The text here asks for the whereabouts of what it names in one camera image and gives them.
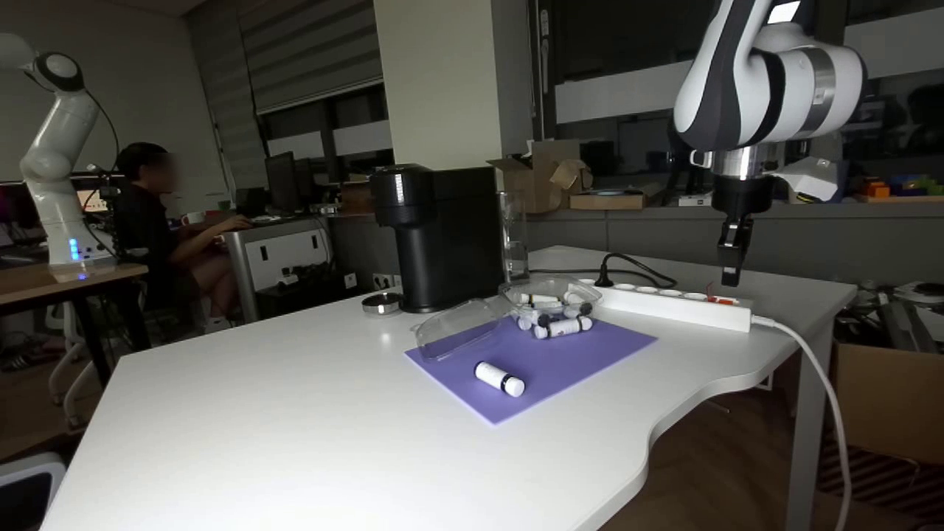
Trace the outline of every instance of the person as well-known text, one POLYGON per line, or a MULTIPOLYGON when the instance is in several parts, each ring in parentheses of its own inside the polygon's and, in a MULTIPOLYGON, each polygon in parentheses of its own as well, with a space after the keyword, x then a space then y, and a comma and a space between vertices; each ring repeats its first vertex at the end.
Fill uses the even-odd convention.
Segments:
POLYGON ((229 217, 215 225, 194 224, 174 234, 167 224, 160 197, 177 189, 173 157, 161 146, 138 142, 118 155, 118 170, 128 186, 115 200, 115 231, 125 249, 146 248, 148 267, 146 305, 211 301, 207 332, 225 328, 235 306, 236 280, 228 256, 215 248, 216 236, 251 224, 244 216, 229 217))

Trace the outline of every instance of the power outlet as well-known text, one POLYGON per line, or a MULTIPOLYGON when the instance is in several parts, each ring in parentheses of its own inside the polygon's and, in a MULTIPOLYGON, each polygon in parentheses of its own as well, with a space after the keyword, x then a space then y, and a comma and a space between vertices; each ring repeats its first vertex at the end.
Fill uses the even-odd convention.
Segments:
POLYGON ((390 289, 394 287, 394 276, 374 273, 374 287, 377 289, 390 289))

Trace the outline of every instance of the hair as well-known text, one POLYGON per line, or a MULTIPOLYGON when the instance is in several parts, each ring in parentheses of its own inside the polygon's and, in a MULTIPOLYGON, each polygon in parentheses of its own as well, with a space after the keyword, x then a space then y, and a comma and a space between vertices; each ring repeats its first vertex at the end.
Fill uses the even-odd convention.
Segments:
POLYGON ((167 161, 167 150, 149 142, 135 142, 121 150, 115 165, 130 181, 141 178, 141 166, 160 165, 167 161))

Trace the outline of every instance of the black coffee machine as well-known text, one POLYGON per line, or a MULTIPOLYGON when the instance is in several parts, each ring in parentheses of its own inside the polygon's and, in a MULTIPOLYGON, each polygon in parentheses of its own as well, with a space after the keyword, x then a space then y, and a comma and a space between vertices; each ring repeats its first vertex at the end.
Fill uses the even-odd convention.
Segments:
POLYGON ((437 312, 497 293, 503 277, 494 168, 399 164, 372 175, 370 190, 377 222, 396 233, 404 311, 437 312))

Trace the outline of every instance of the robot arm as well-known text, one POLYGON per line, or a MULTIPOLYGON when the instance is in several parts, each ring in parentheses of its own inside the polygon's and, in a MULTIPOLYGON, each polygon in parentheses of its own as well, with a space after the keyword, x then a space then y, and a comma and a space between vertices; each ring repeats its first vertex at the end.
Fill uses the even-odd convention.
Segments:
POLYGON ((49 244, 51 266, 85 265, 109 259, 104 233, 86 227, 70 176, 82 151, 98 106, 85 90, 82 71, 68 56, 51 52, 37 55, 23 39, 0 34, 0 68, 19 69, 56 101, 26 155, 20 160, 26 186, 40 214, 49 244))
POLYGON ((703 163, 693 153, 692 164, 715 174, 712 206, 727 215, 718 240, 725 285, 740 282, 750 216, 770 208, 774 176, 820 199, 835 193, 834 178, 822 177, 834 174, 834 164, 818 160, 780 168, 773 145, 841 128, 868 79, 854 50, 818 43, 792 22, 768 24, 771 3, 716 1, 675 104, 676 130, 704 152, 703 163))

